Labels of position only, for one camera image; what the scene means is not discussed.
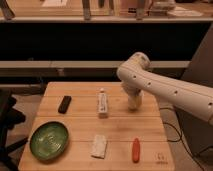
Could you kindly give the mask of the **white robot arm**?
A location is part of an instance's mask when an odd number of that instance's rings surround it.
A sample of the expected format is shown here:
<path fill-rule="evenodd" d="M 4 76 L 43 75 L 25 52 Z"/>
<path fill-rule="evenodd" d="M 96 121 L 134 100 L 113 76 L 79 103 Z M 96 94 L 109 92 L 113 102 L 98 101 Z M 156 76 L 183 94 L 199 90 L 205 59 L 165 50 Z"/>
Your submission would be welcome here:
<path fill-rule="evenodd" d="M 149 66 L 148 56 L 136 52 L 117 69 L 130 110 L 141 106 L 145 90 L 213 125 L 213 88 L 151 73 Z"/>

